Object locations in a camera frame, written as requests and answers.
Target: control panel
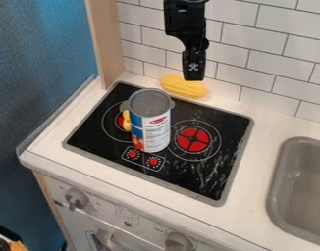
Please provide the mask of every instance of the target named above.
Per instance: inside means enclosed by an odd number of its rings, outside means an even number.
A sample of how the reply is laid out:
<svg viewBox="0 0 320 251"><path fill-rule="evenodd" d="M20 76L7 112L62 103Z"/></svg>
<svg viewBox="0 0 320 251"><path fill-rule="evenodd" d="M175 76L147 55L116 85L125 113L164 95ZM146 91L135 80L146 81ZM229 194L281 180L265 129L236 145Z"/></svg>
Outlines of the control panel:
<svg viewBox="0 0 320 251"><path fill-rule="evenodd" d="M69 205L70 214L82 212L119 228L145 242L152 243L164 251L235 251L222 246L212 247L209 244L185 236L166 226L160 225L150 219L137 214L130 208L103 200L92 194L80 191L77 188L53 179L45 177L49 190L56 204Z"/></svg>
<svg viewBox="0 0 320 251"><path fill-rule="evenodd" d="M163 157L152 153L141 152L132 146L129 146L124 151L122 159L154 172L161 171L165 163L165 159Z"/></svg>

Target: can label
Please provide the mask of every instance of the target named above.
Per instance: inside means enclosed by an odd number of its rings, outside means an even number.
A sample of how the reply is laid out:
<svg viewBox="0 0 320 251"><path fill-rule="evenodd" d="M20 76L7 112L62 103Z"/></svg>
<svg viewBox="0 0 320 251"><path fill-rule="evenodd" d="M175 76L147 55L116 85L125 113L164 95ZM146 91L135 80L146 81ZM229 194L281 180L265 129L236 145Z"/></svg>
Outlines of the can label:
<svg viewBox="0 0 320 251"><path fill-rule="evenodd" d="M130 112L135 148L154 153L165 149L171 139L171 110L155 117L141 117Z"/></svg>

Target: oven door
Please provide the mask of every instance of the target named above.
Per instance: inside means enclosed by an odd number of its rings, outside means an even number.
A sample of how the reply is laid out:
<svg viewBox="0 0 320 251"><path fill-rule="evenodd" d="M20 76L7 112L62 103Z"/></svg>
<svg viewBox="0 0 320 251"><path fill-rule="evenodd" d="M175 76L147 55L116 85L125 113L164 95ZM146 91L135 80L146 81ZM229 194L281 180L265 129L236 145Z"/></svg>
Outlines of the oven door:
<svg viewBox="0 0 320 251"><path fill-rule="evenodd" d="M55 201L76 251L161 251L163 248Z"/></svg>

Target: blue wall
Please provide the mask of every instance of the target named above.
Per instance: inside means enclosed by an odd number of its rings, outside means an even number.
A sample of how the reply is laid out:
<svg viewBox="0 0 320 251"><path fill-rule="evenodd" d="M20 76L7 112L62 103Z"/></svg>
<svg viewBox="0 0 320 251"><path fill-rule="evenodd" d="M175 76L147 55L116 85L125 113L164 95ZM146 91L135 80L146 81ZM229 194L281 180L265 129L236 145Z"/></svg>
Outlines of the blue wall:
<svg viewBox="0 0 320 251"><path fill-rule="evenodd" d="M0 225L32 251L63 236L15 148L96 71L83 0L0 0Z"/></svg>

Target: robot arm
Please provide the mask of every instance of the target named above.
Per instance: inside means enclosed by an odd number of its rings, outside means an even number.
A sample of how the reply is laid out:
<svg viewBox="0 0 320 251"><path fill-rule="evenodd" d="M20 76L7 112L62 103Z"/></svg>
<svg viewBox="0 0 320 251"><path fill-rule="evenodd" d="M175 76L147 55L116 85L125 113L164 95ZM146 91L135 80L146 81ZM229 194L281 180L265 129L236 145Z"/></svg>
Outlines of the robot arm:
<svg viewBox="0 0 320 251"><path fill-rule="evenodd" d="M166 34L177 37L185 46L185 80L203 80L206 49L205 3L209 0L164 0Z"/></svg>

